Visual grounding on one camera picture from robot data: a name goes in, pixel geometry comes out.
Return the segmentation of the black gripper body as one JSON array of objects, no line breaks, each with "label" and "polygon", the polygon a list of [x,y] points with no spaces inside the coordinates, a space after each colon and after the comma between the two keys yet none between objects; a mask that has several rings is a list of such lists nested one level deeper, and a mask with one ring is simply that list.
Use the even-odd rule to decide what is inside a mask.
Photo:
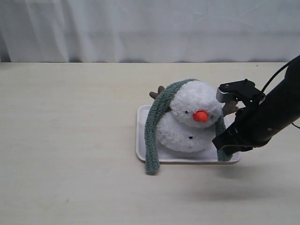
[{"label": "black gripper body", "polygon": [[265,103],[240,110],[232,124],[235,144],[253,148],[266,145],[274,136],[273,114],[273,106]]}]

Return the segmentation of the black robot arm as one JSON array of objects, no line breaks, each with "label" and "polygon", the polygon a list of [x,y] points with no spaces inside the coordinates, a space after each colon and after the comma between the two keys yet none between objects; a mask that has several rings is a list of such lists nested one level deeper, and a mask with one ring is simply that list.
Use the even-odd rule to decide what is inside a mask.
[{"label": "black robot arm", "polygon": [[219,161],[229,161],[236,152],[266,145],[278,132],[300,117],[300,58],[296,57],[275,74],[286,70],[284,79],[268,94],[245,79],[221,84],[216,93],[223,104],[243,102],[234,122],[212,140]]}]

